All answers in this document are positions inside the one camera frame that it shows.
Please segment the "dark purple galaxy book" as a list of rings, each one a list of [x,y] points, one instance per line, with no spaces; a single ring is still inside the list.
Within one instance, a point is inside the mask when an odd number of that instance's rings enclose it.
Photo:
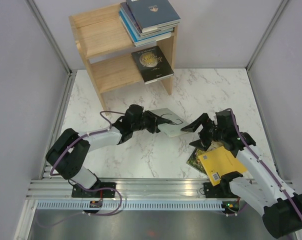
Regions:
[[[126,2],[120,3],[120,13],[122,14],[122,19],[125,21],[130,29],[132,30],[134,36],[138,40],[145,39],[147,37],[158,35],[162,31],[172,31],[172,29],[176,26],[176,24],[167,25],[161,28],[157,28],[148,32],[143,33],[141,28],[139,27],[137,21],[135,20],[133,14],[131,13]]]

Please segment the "pale green thin file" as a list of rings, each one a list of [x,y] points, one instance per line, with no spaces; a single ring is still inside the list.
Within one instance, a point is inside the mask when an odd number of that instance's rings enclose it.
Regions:
[[[158,125],[158,129],[167,137],[173,138],[187,133],[181,131],[181,129],[189,125],[189,123],[186,122],[182,117],[175,114],[169,108],[154,109],[151,110],[151,112],[159,117],[171,120],[171,123],[163,123]]]

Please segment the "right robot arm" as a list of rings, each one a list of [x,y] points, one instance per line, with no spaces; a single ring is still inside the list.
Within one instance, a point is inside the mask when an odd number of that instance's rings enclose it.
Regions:
[[[206,151],[212,142],[221,143],[257,183],[254,186],[241,173],[233,171],[221,176],[220,193],[225,197],[235,195],[243,199],[259,213],[265,228],[276,239],[302,230],[302,193],[296,193],[267,166],[253,138],[239,130],[231,108],[217,112],[215,116],[216,120],[212,120],[203,113],[181,131],[194,133],[202,126],[199,139],[190,145]]]

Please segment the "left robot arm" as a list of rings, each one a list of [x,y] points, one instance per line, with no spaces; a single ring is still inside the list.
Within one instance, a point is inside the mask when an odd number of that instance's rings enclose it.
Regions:
[[[89,169],[84,167],[88,153],[108,146],[125,143],[132,138],[134,132],[147,130],[151,134],[159,133],[159,125],[171,124],[173,121],[161,117],[137,104],[132,104],[123,112],[103,110],[100,112],[119,114],[120,117],[111,122],[105,116],[106,128],[77,132],[73,128],[63,131],[56,142],[46,153],[45,159],[51,165],[49,175],[61,176],[73,182],[87,196],[94,198],[101,190],[101,181]]]

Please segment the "green Alice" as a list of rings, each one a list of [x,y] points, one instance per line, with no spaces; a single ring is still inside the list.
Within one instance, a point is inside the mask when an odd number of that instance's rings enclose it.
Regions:
[[[200,150],[198,148],[195,148],[192,152],[192,154],[190,155],[190,157],[188,158],[188,160],[186,161],[186,163],[193,167],[194,169],[198,170],[199,172],[203,173],[206,175],[206,171],[200,161],[200,155],[203,155],[207,152],[210,152],[214,149],[217,149],[219,147],[221,147],[222,144],[216,141],[212,141],[210,147],[207,149],[207,151],[203,151]]]

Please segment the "yellow book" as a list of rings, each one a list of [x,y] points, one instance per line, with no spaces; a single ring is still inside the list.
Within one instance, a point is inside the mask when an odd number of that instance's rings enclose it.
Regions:
[[[248,171],[247,168],[223,146],[207,152],[197,150],[196,157],[203,166],[213,186],[219,185],[221,177],[225,174],[231,172],[243,174]]]

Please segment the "bright blue book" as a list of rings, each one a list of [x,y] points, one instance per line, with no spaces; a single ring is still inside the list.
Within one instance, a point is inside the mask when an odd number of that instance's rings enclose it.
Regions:
[[[134,33],[130,29],[129,25],[125,21],[123,21],[123,19],[122,19],[121,16],[119,17],[119,20],[122,23],[122,26],[125,28],[125,30],[126,30],[128,36],[129,36],[130,40],[132,41],[132,43],[133,43],[133,45],[135,47],[141,47],[143,45],[147,45],[147,44],[150,44],[150,43],[153,43],[153,42],[157,42],[157,41],[161,41],[161,40],[164,40],[164,39],[168,39],[168,38],[170,38],[172,36],[172,32],[169,31],[169,32],[165,32],[165,33],[161,33],[161,34],[152,36],[152,37],[147,37],[145,39],[138,40],[134,36]]]

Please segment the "light blue book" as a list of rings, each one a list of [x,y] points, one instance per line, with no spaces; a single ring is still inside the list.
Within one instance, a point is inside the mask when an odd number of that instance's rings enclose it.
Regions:
[[[131,22],[130,18],[124,13],[122,9],[119,11],[119,19],[123,27],[126,29],[132,43],[136,47],[169,38],[172,36],[172,32],[174,31],[173,27],[166,27],[163,30],[155,30],[151,33],[140,35],[138,33],[137,27]]]

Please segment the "black book white lettering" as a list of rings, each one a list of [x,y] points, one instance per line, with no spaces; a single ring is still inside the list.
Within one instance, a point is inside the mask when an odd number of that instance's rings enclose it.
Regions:
[[[157,45],[132,52],[131,56],[146,85],[174,75],[171,65]]]

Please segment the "navy blue crest book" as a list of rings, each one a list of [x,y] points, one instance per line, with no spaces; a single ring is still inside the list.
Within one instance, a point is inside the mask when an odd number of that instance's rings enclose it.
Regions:
[[[178,24],[181,20],[168,0],[127,0],[126,3],[143,33]]]

